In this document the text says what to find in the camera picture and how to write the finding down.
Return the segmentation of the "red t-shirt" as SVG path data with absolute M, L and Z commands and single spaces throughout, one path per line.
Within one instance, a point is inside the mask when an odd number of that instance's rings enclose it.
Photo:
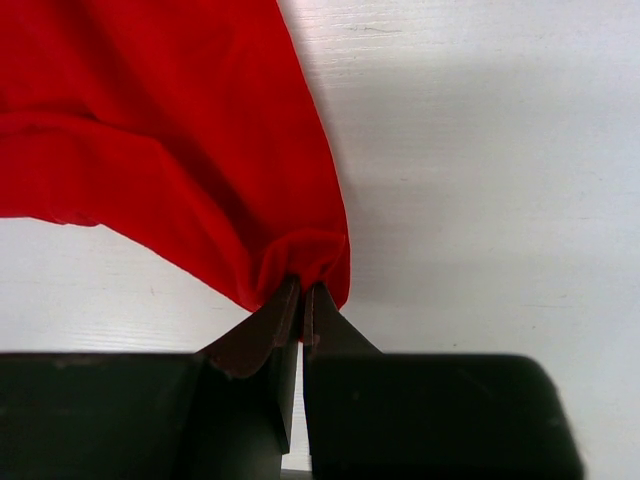
M 331 150 L 274 1 L 5 1 L 1 214 L 106 226 L 254 310 L 350 289 Z

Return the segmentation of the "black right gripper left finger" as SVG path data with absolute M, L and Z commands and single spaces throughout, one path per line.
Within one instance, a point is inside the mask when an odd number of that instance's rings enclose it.
M 284 454 L 290 452 L 301 285 L 287 277 L 258 310 L 207 346 L 207 359 L 233 380 L 255 380 Z

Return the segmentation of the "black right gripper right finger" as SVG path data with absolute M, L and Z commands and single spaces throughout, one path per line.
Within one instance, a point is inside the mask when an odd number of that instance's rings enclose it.
M 348 431 L 359 400 L 356 367 L 382 352 L 339 311 L 328 287 L 313 285 L 303 315 L 303 396 L 310 453 L 329 454 Z

